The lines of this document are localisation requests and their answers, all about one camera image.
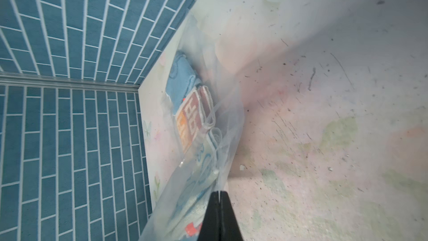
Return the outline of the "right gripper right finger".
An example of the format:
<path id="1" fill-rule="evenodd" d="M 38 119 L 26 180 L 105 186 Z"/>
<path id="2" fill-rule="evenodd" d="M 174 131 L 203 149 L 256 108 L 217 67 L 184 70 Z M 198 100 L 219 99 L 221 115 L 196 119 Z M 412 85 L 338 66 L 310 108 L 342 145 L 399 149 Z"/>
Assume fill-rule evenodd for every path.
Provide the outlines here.
<path id="1" fill-rule="evenodd" d="M 229 195 L 225 191 L 220 192 L 219 215 L 219 240 L 243 241 L 243 237 L 231 205 Z"/>

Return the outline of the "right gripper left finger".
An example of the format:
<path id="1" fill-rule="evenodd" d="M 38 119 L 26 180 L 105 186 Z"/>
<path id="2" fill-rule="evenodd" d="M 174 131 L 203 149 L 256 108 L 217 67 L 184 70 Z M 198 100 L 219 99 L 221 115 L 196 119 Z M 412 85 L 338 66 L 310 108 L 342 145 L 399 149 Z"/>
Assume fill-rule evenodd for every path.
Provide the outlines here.
<path id="1" fill-rule="evenodd" d="M 220 240 L 220 193 L 213 192 L 210 195 L 198 241 Z"/>

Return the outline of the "pale green bunny towel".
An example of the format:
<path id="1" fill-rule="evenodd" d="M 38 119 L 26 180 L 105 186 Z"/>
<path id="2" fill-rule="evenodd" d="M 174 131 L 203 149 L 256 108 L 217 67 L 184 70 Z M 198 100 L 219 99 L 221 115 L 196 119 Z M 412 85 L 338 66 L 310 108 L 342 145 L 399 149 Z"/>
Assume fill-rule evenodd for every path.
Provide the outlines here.
<path id="1" fill-rule="evenodd" d="M 196 152 L 196 165 L 186 180 L 183 192 L 167 225 L 167 238 L 177 241 L 188 236 L 189 224 L 199 226 L 205 216 L 208 199 L 218 178 L 217 148 L 222 140 L 220 129 L 211 129 Z"/>

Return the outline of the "clear vacuum bag blue zipper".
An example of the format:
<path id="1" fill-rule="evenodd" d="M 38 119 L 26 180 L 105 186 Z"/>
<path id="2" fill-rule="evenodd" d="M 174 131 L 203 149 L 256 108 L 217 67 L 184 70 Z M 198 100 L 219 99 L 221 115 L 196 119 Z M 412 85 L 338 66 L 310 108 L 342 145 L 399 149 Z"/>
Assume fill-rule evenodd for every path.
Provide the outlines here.
<path id="1" fill-rule="evenodd" d="M 174 171 L 154 194 L 143 241 L 240 241 L 225 185 L 244 128 L 239 81 L 194 17 L 186 23 L 162 98 L 161 150 Z"/>

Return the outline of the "orange white towel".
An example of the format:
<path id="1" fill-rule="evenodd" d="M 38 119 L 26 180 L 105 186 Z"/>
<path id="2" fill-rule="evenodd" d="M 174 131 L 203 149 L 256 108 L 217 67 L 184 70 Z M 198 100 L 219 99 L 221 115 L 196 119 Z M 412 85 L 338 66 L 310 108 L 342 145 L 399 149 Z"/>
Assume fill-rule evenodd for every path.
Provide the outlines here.
<path id="1" fill-rule="evenodd" d="M 184 154 L 198 135 L 206 134 L 216 123 L 209 87 L 194 87 L 176 113 L 176 126 Z"/>

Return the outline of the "light blue towel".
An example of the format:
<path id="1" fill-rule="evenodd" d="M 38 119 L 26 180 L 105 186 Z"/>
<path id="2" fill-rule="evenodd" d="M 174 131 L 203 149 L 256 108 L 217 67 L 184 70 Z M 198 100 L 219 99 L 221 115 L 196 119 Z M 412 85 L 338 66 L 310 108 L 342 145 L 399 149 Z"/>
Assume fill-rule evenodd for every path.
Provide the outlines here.
<path id="1" fill-rule="evenodd" d="M 166 85 L 166 93 L 172 102 L 173 113 L 176 114 L 183 100 L 194 87 L 202 81 L 182 51 L 174 57 Z"/>

